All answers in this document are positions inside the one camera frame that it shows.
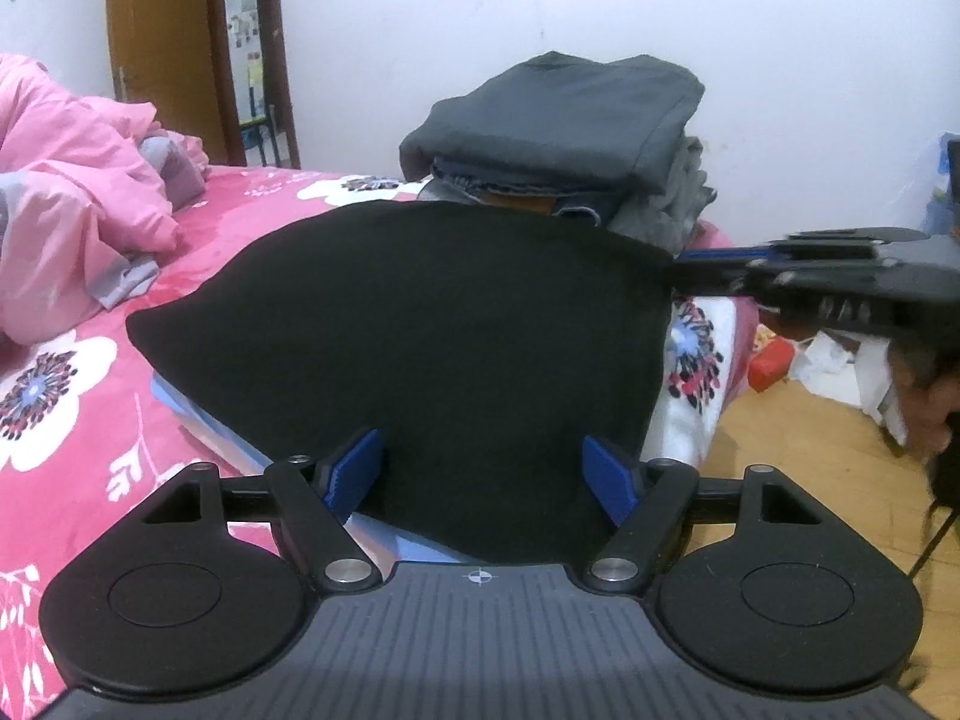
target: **black fabric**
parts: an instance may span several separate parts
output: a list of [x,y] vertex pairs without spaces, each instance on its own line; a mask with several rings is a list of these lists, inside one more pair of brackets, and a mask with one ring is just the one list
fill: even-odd
[[268,457],[380,428],[389,458],[365,514],[480,560],[581,567],[611,533],[581,442],[642,444],[668,262],[562,218],[368,202],[267,235],[127,327]]

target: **pink comforter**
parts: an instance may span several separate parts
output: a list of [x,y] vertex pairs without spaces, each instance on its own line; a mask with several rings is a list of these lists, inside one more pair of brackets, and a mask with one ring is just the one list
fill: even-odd
[[[77,98],[42,65],[0,55],[0,338],[46,341],[97,313],[123,255],[174,251],[164,184],[137,150],[152,105]],[[200,141],[176,135],[206,164]]]

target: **door frame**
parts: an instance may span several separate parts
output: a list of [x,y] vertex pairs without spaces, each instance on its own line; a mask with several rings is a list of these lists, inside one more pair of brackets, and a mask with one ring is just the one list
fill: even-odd
[[240,137],[240,117],[233,93],[233,69],[230,66],[230,44],[227,37],[227,4],[224,0],[206,0],[206,21],[210,30],[210,60],[217,89],[220,127],[227,143],[227,162],[247,166],[247,153]]
[[[288,101],[286,137],[290,153],[290,167],[299,170],[299,148],[296,147],[296,129],[294,128],[293,105],[290,103],[290,82],[287,79],[286,47],[283,44],[283,4],[280,0],[280,45],[283,49],[283,73],[280,74],[281,93]],[[210,29],[210,52],[213,63],[213,76],[217,88],[217,105],[220,108],[220,124],[227,143],[227,160],[230,165],[247,166],[247,153],[240,136],[240,117],[237,111],[236,96],[233,90],[233,69],[230,66],[230,45],[227,36],[227,4],[224,0],[206,0],[206,18]]]

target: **human hand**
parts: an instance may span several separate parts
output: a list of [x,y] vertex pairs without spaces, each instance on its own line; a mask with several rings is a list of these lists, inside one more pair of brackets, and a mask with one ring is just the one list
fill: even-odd
[[887,359],[906,425],[907,448],[920,460],[939,455],[953,438],[947,416],[960,410],[960,370],[952,370],[922,389],[904,353],[894,344]]

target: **wooden floor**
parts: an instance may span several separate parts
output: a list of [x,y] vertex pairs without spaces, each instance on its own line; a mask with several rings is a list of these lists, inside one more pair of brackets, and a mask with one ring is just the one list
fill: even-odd
[[[814,397],[800,384],[781,383],[744,395],[720,422],[707,476],[740,477],[750,464],[782,469],[904,570],[922,549],[929,503],[923,471],[897,458],[872,420],[839,403]],[[731,533],[703,526],[694,543]],[[913,694],[941,720],[960,718],[960,544],[947,536],[926,576],[925,622],[915,651],[929,665]]]

